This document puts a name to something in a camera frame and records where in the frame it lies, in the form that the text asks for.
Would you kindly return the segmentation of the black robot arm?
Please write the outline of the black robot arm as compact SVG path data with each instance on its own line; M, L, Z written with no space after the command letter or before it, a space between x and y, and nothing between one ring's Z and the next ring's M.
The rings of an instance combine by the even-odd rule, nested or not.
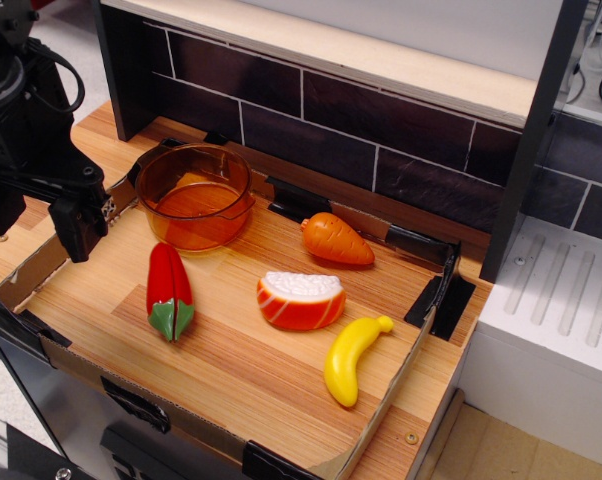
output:
M31 37L38 12L29 1L0 1L0 236L32 197L48 205L70 259L85 262L108 232L112 204L102 169L72 142L74 111L85 97L67 98L58 69L75 68Z

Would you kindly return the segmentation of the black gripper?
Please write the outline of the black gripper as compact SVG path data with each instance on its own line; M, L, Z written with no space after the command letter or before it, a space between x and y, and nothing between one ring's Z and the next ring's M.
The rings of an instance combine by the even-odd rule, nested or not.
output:
M0 114L0 235L25 211L25 198L48 204L56 235L74 263L89 260L107 235L104 174L70 139L65 115Z

